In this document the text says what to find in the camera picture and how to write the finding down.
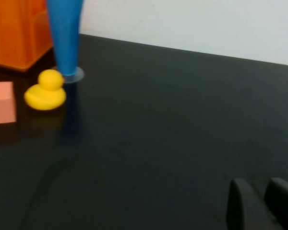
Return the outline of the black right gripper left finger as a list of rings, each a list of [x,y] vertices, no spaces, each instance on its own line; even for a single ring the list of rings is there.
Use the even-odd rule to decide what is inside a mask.
[[[226,223],[229,230],[277,230],[278,221],[258,190],[244,179],[230,182]]]

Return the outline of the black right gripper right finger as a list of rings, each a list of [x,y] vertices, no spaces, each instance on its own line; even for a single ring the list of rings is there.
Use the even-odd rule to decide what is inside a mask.
[[[280,225],[288,230],[288,182],[278,177],[271,178],[264,200]]]

